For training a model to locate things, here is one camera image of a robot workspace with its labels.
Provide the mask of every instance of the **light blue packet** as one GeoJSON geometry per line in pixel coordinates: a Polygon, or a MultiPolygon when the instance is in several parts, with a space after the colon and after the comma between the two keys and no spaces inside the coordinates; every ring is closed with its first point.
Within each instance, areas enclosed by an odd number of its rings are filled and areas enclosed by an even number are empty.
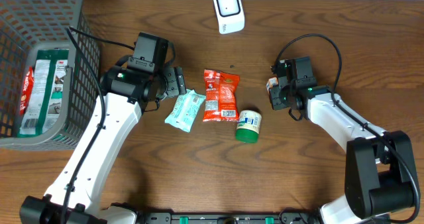
{"type": "Polygon", "coordinates": [[[178,96],[174,109],[165,119],[165,123],[185,132],[190,132],[200,105],[205,99],[206,96],[199,95],[194,90],[187,89],[185,95],[178,96]]]}

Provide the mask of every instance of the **wood grain surface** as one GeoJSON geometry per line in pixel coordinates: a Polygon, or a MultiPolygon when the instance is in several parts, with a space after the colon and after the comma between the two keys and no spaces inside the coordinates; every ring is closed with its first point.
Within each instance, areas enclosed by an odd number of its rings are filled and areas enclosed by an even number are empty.
{"type": "MultiPolygon", "coordinates": [[[[101,206],[126,201],[175,212],[279,212],[315,209],[343,195],[342,148],[317,125],[273,111],[265,88],[282,46],[311,32],[326,34],[342,52],[343,100],[370,122],[409,135],[423,190],[424,1],[243,0],[243,6],[244,30],[220,35],[212,0],[84,0],[95,35],[127,44],[141,31],[167,38],[188,88],[205,93],[206,68],[238,74],[238,110],[257,107],[263,116],[259,142],[244,144],[235,140],[235,123],[203,123],[204,105],[190,133],[165,124],[175,99],[164,101],[131,131],[101,206]]],[[[103,72],[132,54],[101,48],[103,72]]],[[[307,38],[284,58],[306,55],[319,84],[332,84],[331,45],[307,38]]],[[[0,222],[18,223],[24,198],[42,197],[71,154],[0,150],[0,222]]]]}

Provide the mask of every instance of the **plastic crate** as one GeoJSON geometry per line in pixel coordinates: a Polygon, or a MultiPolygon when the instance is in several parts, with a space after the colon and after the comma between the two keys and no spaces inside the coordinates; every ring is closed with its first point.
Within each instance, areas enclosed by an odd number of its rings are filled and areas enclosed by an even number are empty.
{"type": "MultiPolygon", "coordinates": [[[[93,113],[97,90],[87,65],[69,41],[65,28],[88,32],[82,0],[0,0],[0,147],[17,150],[64,150],[78,144],[93,113]],[[55,125],[37,137],[17,138],[24,75],[41,49],[69,49],[62,108],[55,125]]],[[[99,74],[98,44],[74,35],[99,74]]]]}

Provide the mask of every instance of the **red package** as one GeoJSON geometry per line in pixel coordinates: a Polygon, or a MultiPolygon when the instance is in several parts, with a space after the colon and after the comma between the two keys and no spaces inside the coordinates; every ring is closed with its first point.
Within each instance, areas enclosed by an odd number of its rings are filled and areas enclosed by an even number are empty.
{"type": "Polygon", "coordinates": [[[203,121],[239,121],[235,92],[239,75],[205,70],[206,108],[203,121]]]}
{"type": "Polygon", "coordinates": [[[31,97],[32,87],[34,86],[34,72],[31,67],[29,67],[29,71],[25,76],[24,85],[22,89],[22,97],[21,97],[21,108],[20,114],[23,115],[25,110],[28,107],[28,102],[31,97]]]}

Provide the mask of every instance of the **green lid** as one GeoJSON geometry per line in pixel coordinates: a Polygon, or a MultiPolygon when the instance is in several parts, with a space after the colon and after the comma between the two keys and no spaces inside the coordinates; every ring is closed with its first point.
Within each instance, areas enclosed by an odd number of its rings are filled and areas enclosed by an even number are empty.
{"type": "Polygon", "coordinates": [[[236,139],[242,142],[256,143],[258,138],[258,133],[248,129],[237,129],[236,131],[236,139]]]}

